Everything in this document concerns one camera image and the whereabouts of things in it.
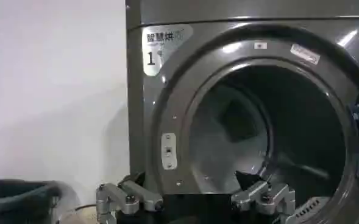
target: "dryer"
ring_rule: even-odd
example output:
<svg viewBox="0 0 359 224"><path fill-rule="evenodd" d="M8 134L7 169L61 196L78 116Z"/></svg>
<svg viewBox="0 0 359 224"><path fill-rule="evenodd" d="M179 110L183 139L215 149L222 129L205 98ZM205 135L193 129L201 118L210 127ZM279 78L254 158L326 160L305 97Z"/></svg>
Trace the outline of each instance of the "dryer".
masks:
<svg viewBox="0 0 359 224"><path fill-rule="evenodd" d="M359 223L359 1L126 4L145 188L232 194L249 173L318 200L302 222Z"/></svg>

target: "label sticker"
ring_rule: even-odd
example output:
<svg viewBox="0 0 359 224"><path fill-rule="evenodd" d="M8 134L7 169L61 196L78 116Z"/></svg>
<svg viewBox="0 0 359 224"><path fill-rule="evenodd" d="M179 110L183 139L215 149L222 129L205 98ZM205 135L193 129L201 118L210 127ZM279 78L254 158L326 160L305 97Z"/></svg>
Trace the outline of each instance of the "label sticker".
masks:
<svg viewBox="0 0 359 224"><path fill-rule="evenodd" d="M148 76L156 76L165 62L193 35L187 24L150 26L143 29L143 68Z"/></svg>
<svg viewBox="0 0 359 224"><path fill-rule="evenodd" d="M310 63L315 64L315 65L317 65L320 60L320 55L318 55L298 44L293 44L290 49L290 52L292 54L294 54L295 56L298 56L299 58L309 61Z"/></svg>
<svg viewBox="0 0 359 224"><path fill-rule="evenodd" d="M177 168L177 138L175 133L162 134L162 165L165 170Z"/></svg>
<svg viewBox="0 0 359 224"><path fill-rule="evenodd" d="M254 49L267 49L267 42L255 42Z"/></svg>

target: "dryer drum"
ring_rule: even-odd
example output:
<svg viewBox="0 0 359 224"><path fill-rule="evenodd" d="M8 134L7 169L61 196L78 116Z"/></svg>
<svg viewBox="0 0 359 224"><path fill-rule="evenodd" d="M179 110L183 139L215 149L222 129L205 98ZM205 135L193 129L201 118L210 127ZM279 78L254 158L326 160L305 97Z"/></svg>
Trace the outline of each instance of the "dryer drum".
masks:
<svg viewBox="0 0 359 224"><path fill-rule="evenodd" d="M329 94L279 66L224 76L197 106L190 127L191 171L199 190L228 194L235 171L296 190L296 207L333 197L344 175L343 127Z"/></svg>

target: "white wall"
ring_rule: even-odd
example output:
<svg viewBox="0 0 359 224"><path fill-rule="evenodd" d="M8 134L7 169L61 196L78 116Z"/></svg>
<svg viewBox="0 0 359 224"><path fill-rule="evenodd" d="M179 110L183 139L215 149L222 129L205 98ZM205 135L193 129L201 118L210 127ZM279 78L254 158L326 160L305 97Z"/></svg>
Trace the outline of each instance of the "white wall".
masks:
<svg viewBox="0 0 359 224"><path fill-rule="evenodd" d="M74 204L129 171L123 0L0 0L0 178Z"/></svg>

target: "number 1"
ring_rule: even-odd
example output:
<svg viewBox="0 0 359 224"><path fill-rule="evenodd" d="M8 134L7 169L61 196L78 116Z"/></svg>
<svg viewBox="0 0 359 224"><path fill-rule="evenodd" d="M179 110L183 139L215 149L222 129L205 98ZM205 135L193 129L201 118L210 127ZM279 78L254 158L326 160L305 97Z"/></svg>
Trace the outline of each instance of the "number 1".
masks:
<svg viewBox="0 0 359 224"><path fill-rule="evenodd" d="M149 54L149 63L148 63L148 65L155 65L155 63L152 61L152 52L150 52L148 54Z"/></svg>

